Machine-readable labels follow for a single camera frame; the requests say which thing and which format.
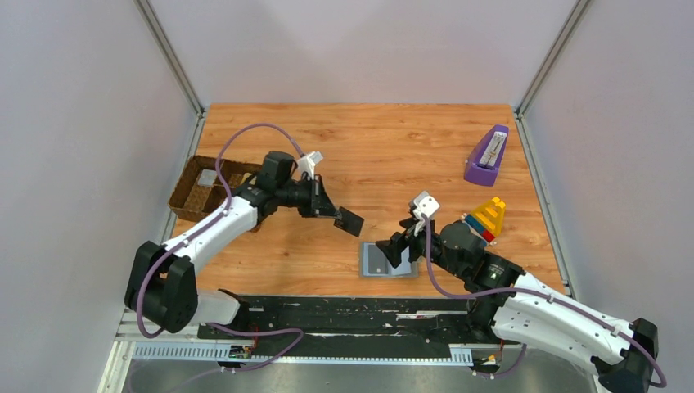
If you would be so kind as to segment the grey credit card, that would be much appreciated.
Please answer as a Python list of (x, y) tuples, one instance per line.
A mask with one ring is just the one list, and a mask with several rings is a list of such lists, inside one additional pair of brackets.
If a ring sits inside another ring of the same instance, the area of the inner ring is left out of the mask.
[(364, 264), (366, 274), (369, 276), (390, 274), (390, 262), (375, 244), (367, 244)]

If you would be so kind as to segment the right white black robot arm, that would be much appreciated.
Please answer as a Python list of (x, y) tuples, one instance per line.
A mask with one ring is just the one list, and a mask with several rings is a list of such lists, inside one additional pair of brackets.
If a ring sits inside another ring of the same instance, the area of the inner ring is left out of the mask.
[(463, 281), (464, 300), (474, 304), (468, 323), (475, 332), (514, 341), (567, 360), (597, 377), (609, 392), (646, 392), (667, 380), (656, 359), (658, 328), (594, 310), (553, 290), (518, 264), (487, 251), (486, 241), (465, 220), (439, 233), (428, 219), (405, 219), (404, 230), (377, 249), (394, 267), (425, 258)]

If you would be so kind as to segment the grey card holder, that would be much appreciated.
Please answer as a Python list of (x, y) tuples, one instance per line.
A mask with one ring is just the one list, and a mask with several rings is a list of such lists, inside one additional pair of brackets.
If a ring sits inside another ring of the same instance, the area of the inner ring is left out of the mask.
[(401, 253), (401, 264), (393, 267), (374, 242), (360, 244), (359, 274), (363, 278), (417, 278), (418, 263), (409, 262), (409, 249)]

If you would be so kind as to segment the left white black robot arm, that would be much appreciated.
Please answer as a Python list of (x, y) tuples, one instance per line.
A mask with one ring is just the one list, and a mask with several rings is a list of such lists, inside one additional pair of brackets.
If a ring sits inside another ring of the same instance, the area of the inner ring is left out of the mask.
[(363, 220), (332, 203), (315, 170), (321, 160), (319, 151), (299, 159), (271, 151), (258, 173), (193, 228), (161, 245), (140, 245), (124, 295), (136, 320), (171, 333), (190, 323), (233, 324), (243, 312), (241, 300), (230, 291), (198, 289), (196, 276), (226, 245), (280, 207), (295, 208), (304, 218), (333, 219), (337, 228), (358, 236)]

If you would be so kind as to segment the black VIP card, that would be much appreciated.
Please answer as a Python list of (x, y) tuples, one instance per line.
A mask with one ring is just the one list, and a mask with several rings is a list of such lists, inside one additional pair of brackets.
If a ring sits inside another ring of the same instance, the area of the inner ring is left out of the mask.
[(334, 219), (334, 226), (353, 237), (360, 237), (363, 229), (364, 218), (351, 210), (340, 206)]

